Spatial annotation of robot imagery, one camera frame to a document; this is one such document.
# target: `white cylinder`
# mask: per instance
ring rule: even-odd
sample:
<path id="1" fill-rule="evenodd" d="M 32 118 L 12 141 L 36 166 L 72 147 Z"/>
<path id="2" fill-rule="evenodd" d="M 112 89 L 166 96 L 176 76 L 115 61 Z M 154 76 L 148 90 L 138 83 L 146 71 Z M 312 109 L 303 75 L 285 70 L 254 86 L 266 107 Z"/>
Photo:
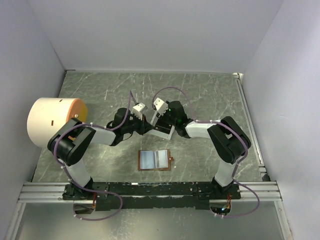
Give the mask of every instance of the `white cylinder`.
<path id="1" fill-rule="evenodd" d="M 232 173 L 235 169 L 236 163 L 231 164 L 220 159 L 219 168 L 214 176 L 214 180 L 221 186 L 228 186 L 232 181 Z"/>
<path id="2" fill-rule="evenodd" d="M 87 114 L 87 107 L 79 98 L 39 98 L 30 110 L 27 132 L 35 145 L 46 148 L 67 121 L 78 118 L 85 122 Z"/>

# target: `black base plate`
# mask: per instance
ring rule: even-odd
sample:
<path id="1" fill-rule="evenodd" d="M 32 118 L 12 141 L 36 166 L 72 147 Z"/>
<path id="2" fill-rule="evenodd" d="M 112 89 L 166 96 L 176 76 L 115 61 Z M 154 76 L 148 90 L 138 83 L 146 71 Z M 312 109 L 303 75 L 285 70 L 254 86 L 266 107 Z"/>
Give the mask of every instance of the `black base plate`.
<path id="1" fill-rule="evenodd" d="M 210 200 L 240 199 L 239 186 L 232 184 L 217 192 L 209 181 L 200 182 L 94 182 L 94 190 L 110 191 L 123 199 L 123 209 L 195 208 L 209 210 Z M 97 194 L 96 211 L 118 209 L 120 201 L 111 194 Z M 93 200 L 93 194 L 84 198 L 71 184 L 65 186 L 63 200 Z"/>

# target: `gray marble surface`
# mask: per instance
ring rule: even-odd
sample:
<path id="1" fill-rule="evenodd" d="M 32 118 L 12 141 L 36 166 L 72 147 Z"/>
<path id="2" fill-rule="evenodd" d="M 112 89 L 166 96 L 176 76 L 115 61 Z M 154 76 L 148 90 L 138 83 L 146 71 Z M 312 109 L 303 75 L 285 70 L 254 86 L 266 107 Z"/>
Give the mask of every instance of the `gray marble surface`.
<path id="1" fill-rule="evenodd" d="M 231 116 L 248 136 L 249 129 L 236 81 L 231 74 L 191 73 L 79 73 L 69 71 L 60 92 L 61 98 L 80 98 L 88 107 L 87 122 L 105 126 L 118 108 L 127 107 L 129 91 L 146 104 L 147 120 L 153 115 L 152 98 L 167 86 L 182 88 L 190 97 L 197 119 L 218 120 Z M 191 117 L 183 94 L 167 89 L 163 100 L 180 100 Z M 170 171 L 138 171 L 138 150 L 170 149 L 174 157 Z M 98 182 L 176 182 L 211 181 L 218 170 L 219 156 L 209 139 L 186 139 L 175 132 L 170 141 L 135 133 L 116 147 L 91 144 L 84 155 L 87 170 Z M 253 147 L 240 165 L 239 181 L 261 181 Z M 52 154 L 41 152 L 34 182 L 66 182 L 67 177 Z"/>

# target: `purple cable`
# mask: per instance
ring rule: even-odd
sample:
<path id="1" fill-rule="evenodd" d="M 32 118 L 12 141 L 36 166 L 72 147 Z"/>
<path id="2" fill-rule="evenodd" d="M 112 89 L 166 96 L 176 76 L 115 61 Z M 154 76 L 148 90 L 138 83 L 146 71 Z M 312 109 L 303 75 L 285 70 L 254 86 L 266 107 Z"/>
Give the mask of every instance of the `purple cable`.
<path id="1" fill-rule="evenodd" d="M 178 87 L 176 87 L 176 86 L 167 86 L 167 87 L 164 87 L 164 88 L 160 89 L 159 91 L 157 91 L 157 92 L 155 93 L 155 95 L 153 96 L 153 99 L 152 99 L 152 108 L 153 108 L 153 109 L 156 108 L 155 105 L 154 105 L 156 96 L 157 96 L 161 91 L 163 91 L 163 90 L 165 90 L 165 89 L 176 89 L 176 90 L 179 90 L 179 91 L 185 96 L 185 98 L 186 98 L 186 100 L 187 100 L 187 102 L 189 103 L 189 106 L 190 106 L 192 118 L 194 119 L 194 121 L 195 121 L 196 123 L 199 123 L 199 124 L 217 124 L 217 125 L 220 125 L 220 126 L 226 128 L 229 132 L 231 132 L 231 133 L 240 141 L 240 143 L 243 145 L 244 155 L 243 155 L 243 157 L 242 157 L 240 160 L 238 160 L 238 161 L 236 162 L 235 167 L 234 167 L 233 172 L 232 172 L 232 179 L 233 179 L 233 181 L 234 181 L 236 184 L 238 184 L 238 185 L 240 185 L 240 186 L 248 189 L 250 192 L 252 192 L 252 193 L 255 195 L 255 197 L 256 197 L 256 199 L 257 199 L 257 205 L 256 205 L 256 207 L 255 207 L 253 210 L 248 211 L 248 212 L 243 213 L 243 214 L 231 215 L 231 216 L 223 216 L 223 215 L 220 215 L 220 214 L 218 214 L 218 215 L 221 216 L 221 217 L 223 217 L 223 218 L 238 218 L 238 217 L 243 217 L 243 216 L 252 214 L 252 213 L 253 213 L 254 211 L 256 211 L 256 210 L 259 208 L 259 206 L 260 206 L 260 198 L 259 198 L 259 196 L 258 196 L 258 195 L 256 194 L 256 192 L 253 191 L 251 188 L 249 188 L 249 187 L 247 187 L 247 186 L 239 183 L 238 181 L 236 181 L 236 180 L 234 179 L 234 176 L 236 175 L 236 172 L 237 172 L 237 169 L 238 169 L 238 167 L 239 167 L 239 164 L 248 156 L 248 147 L 247 147 L 247 145 L 245 144 L 245 142 L 242 140 L 242 138 L 241 138 L 233 129 L 231 129 L 229 126 L 227 126 L 227 125 L 225 125 L 225 124 L 223 124 L 223 123 L 221 123 L 221 122 L 219 122 L 219 121 L 198 121 L 197 118 L 196 118 L 196 114 L 195 114 L 193 105 L 192 105 L 192 103 L 191 103 L 188 95 L 187 95 L 182 89 L 180 89 L 180 88 L 178 88 Z"/>
<path id="2" fill-rule="evenodd" d="M 114 213 L 110 214 L 109 216 L 106 216 L 106 217 L 102 217 L 102 218 L 97 218 L 97 219 L 92 219 L 92 218 L 85 218 L 85 217 L 80 217 L 76 214 L 76 211 L 75 211 L 75 208 L 73 207 L 73 214 L 76 218 L 80 219 L 80 220 L 86 220 L 86 221 L 101 221 L 101 220 L 105 220 L 105 219 L 109 219 L 111 217 L 113 217 L 114 215 L 118 214 L 123 206 L 123 199 L 122 197 L 115 193 L 115 192 L 111 192 L 111 191 L 99 191 L 99 190 L 92 190 L 92 189 L 89 189 L 89 188 L 85 188 L 85 187 L 82 187 L 80 186 L 77 182 L 75 182 L 71 175 L 69 174 L 66 166 L 64 163 L 60 162 L 59 159 L 58 159 L 58 155 L 57 155 L 57 151 L 58 151 L 58 145 L 60 143 L 60 141 L 68 134 L 70 133 L 71 131 L 77 129 L 77 128 L 80 128 L 80 127 L 84 127 L 84 126 L 92 126 L 92 127 L 95 127 L 95 128 L 100 128 L 100 129 L 106 129 L 107 131 L 114 131 L 118 128 L 120 128 L 126 121 L 127 119 L 127 116 L 128 116 L 128 113 L 129 113 L 129 109 L 130 109 L 130 101 L 131 101 L 131 98 L 133 99 L 133 101 L 136 103 L 137 101 L 135 100 L 132 92 L 130 91 L 130 94 L 129 94 L 129 101 L 128 101 L 128 106 L 127 106 L 127 109 L 126 109 L 126 112 L 125 112 L 125 115 L 124 115 L 124 118 L 123 118 L 123 121 L 118 125 L 118 126 L 115 126 L 114 128 L 105 128 L 103 126 L 99 126 L 99 125 L 91 125 L 89 123 L 81 123 L 81 124 L 78 124 L 76 126 L 73 126 L 72 128 L 70 128 L 68 131 L 64 132 L 59 138 L 58 140 L 56 141 L 55 145 L 54 145 L 54 149 L 53 149 L 53 156 L 54 156 L 54 159 L 56 160 L 56 162 L 58 164 L 60 164 L 65 172 L 65 174 L 67 175 L 67 177 L 70 179 L 70 181 L 75 185 L 77 186 L 78 188 L 84 190 L 84 191 L 87 191 L 87 192 L 91 192 L 91 193 L 97 193 L 97 194 L 111 194 L 111 195 L 114 195 L 116 197 L 119 198 L 120 200 L 120 207 L 118 208 L 117 211 L 115 211 Z"/>

